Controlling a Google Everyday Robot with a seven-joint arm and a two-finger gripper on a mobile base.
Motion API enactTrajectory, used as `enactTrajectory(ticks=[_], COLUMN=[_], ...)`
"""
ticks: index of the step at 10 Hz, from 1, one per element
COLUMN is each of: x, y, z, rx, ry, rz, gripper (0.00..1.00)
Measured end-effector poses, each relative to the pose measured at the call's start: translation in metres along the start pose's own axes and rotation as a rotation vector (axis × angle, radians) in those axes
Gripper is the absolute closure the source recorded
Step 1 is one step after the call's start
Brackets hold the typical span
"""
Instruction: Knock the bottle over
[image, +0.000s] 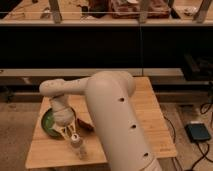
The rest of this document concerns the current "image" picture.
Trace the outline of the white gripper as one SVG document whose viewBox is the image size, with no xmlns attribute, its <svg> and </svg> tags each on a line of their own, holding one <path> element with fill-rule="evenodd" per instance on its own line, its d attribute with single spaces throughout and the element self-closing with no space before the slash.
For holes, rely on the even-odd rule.
<svg viewBox="0 0 213 171">
<path fill-rule="evenodd" d="M 75 122 L 71 123 L 74 120 L 74 112 L 70 107 L 53 110 L 54 121 L 57 125 L 61 126 L 58 128 L 58 131 L 62 135 L 64 139 L 68 139 L 66 126 L 68 125 L 68 129 L 72 134 L 76 134 L 76 125 Z"/>
</svg>

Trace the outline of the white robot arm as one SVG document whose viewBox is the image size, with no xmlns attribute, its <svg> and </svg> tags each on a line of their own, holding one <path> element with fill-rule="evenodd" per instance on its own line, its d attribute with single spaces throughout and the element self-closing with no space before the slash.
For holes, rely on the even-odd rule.
<svg viewBox="0 0 213 171">
<path fill-rule="evenodd" d="M 162 171 L 130 101 L 135 82 L 128 72 L 101 71 L 72 81 L 47 80 L 40 84 L 39 91 L 50 99 L 53 129 L 71 143 L 79 156 L 85 154 L 85 148 L 67 102 L 70 94 L 85 96 L 111 171 Z"/>
</svg>

